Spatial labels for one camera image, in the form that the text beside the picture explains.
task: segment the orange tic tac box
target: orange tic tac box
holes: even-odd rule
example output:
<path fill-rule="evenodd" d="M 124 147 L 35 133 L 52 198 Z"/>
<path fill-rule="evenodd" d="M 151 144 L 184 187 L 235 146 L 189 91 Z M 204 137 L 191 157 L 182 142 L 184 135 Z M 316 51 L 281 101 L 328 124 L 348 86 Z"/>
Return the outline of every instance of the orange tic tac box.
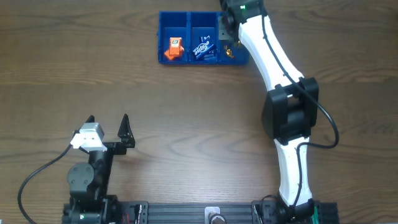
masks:
<path fill-rule="evenodd" d="M 184 52 L 182 47 L 181 37 L 170 38 L 170 48 L 164 52 L 164 55 L 169 59 L 173 60 L 175 57 L 181 57 Z"/>

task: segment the cable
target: cable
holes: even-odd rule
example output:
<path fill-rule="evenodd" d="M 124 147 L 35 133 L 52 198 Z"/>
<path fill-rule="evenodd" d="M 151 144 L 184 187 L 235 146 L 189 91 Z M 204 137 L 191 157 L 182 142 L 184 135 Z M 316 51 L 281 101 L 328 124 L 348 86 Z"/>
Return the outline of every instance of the cable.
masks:
<path fill-rule="evenodd" d="M 22 214 L 25 216 L 25 218 L 28 220 L 28 222 L 30 224 L 36 224 L 35 221 L 33 221 L 33 219 L 31 219 L 28 214 L 25 212 L 24 207 L 22 206 L 22 191 L 24 190 L 25 185 L 28 183 L 28 181 L 31 180 L 31 178 L 33 178 L 36 174 L 38 174 L 39 172 L 41 172 L 42 170 L 44 170 L 45 168 L 51 166 L 54 162 L 57 162 L 58 160 L 60 160 L 71 148 L 71 144 L 68 145 L 68 147 L 64 150 L 63 153 L 61 153 L 57 158 L 51 160 L 49 163 L 45 164 L 44 166 L 38 168 L 35 172 L 33 172 L 31 175 L 29 175 L 26 180 L 22 183 L 21 187 L 19 188 L 18 191 L 18 206 L 19 206 L 19 210 L 22 212 Z"/>
<path fill-rule="evenodd" d="M 288 219 L 292 218 L 293 215 L 293 211 L 294 208 L 299 200 L 300 197 L 300 193 L 301 193 L 301 189 L 302 189 L 302 176 L 303 176 L 303 172 L 302 172 L 302 166 L 301 166 L 301 158 L 300 158 L 300 147 L 307 145 L 307 146 L 313 146 L 313 147 L 318 147 L 318 148 L 322 148 L 322 149 L 331 149 L 334 148 L 335 146 L 337 146 L 339 140 L 340 140 L 340 136 L 338 133 L 338 129 L 337 129 L 337 125 L 335 123 L 335 121 L 333 120 L 333 118 L 329 115 L 329 113 L 323 108 L 323 106 L 321 104 L 319 104 L 319 102 L 314 99 L 314 97 L 312 97 L 307 91 L 305 91 L 298 83 L 296 83 L 293 78 L 287 73 L 286 69 L 283 67 L 283 65 L 281 64 L 278 56 L 276 55 L 276 53 L 274 52 L 274 49 L 271 46 L 271 43 L 268 40 L 268 36 L 266 33 L 266 27 L 264 24 L 264 19 L 267 16 L 266 14 L 266 10 L 264 7 L 264 2 L 260 1 L 260 11 L 261 11 L 261 15 L 262 15 L 262 32 L 264 34 L 264 39 L 267 42 L 267 45 L 269 47 L 269 49 L 271 50 L 272 55 L 274 56 L 276 62 L 278 63 L 280 69 L 282 70 L 282 72 L 284 73 L 284 76 L 286 76 L 289 81 L 293 84 L 294 87 L 296 87 L 296 89 L 298 89 L 299 92 L 301 92 L 302 94 L 304 94 L 312 103 L 314 103 L 318 109 L 326 116 L 326 118 L 328 119 L 328 121 L 331 124 L 331 127 L 333 128 L 333 131 L 335 133 L 335 142 L 331 145 L 322 145 L 322 144 L 316 144 L 316 143 L 311 143 L 311 142 L 302 142 L 299 145 L 297 145 L 296 147 L 296 153 L 297 153 L 297 160 L 298 160 L 298 173 L 299 173 L 299 183 L 298 183 L 298 192 L 297 192 L 297 196 L 294 200 L 293 205 L 290 206 L 291 208 L 291 213 L 288 215 Z"/>

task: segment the blue bin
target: blue bin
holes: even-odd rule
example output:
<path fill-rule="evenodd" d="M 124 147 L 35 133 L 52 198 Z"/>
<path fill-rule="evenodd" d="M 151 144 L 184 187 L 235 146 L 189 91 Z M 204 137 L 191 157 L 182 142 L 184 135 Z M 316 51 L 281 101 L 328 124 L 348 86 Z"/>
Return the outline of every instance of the blue bin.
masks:
<path fill-rule="evenodd" d="M 159 63 L 180 65 L 244 65 L 249 62 L 249 52 L 243 46 L 238 47 L 231 40 L 218 40 L 218 18 L 220 12 L 159 12 L 158 58 Z M 192 54 L 201 42 L 200 37 L 211 37 L 215 45 L 215 57 L 211 60 L 197 60 Z M 184 53 L 174 60 L 167 59 L 164 52 L 169 48 L 171 37 L 181 37 Z M 232 50 L 234 58 L 225 54 L 224 46 Z"/>

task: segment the tabletop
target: tabletop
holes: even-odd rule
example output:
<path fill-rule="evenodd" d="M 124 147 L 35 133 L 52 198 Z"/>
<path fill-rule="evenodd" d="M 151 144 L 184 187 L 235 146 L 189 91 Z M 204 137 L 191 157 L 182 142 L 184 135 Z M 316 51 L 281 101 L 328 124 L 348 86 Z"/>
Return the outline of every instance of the tabletop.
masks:
<path fill-rule="evenodd" d="M 398 4 L 393 0 L 267 0 L 292 63 L 320 86 L 341 141 L 308 148 L 315 200 L 342 223 L 398 222 Z M 251 202 L 279 188 L 255 63 L 165 66 L 159 11 L 220 11 L 217 0 L 0 1 L 0 220 L 27 223 L 22 181 L 57 157 L 93 114 L 117 140 L 124 113 L 137 147 L 116 156 L 109 194 L 149 202 Z M 311 142 L 333 132 L 318 113 Z M 66 176 L 80 151 L 35 176 L 22 201 L 38 223 L 60 223 Z"/>

